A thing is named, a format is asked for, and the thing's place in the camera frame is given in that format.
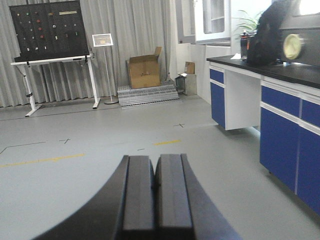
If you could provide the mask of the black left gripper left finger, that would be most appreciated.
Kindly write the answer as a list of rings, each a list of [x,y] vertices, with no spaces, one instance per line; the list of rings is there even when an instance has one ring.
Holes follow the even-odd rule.
[[[155,239],[154,171],[145,155],[124,155],[101,189],[38,240]]]

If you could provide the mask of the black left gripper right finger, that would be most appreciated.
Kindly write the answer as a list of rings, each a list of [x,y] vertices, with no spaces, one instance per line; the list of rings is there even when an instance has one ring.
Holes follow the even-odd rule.
[[[159,240],[240,240],[207,195],[186,154],[161,154],[155,172]]]

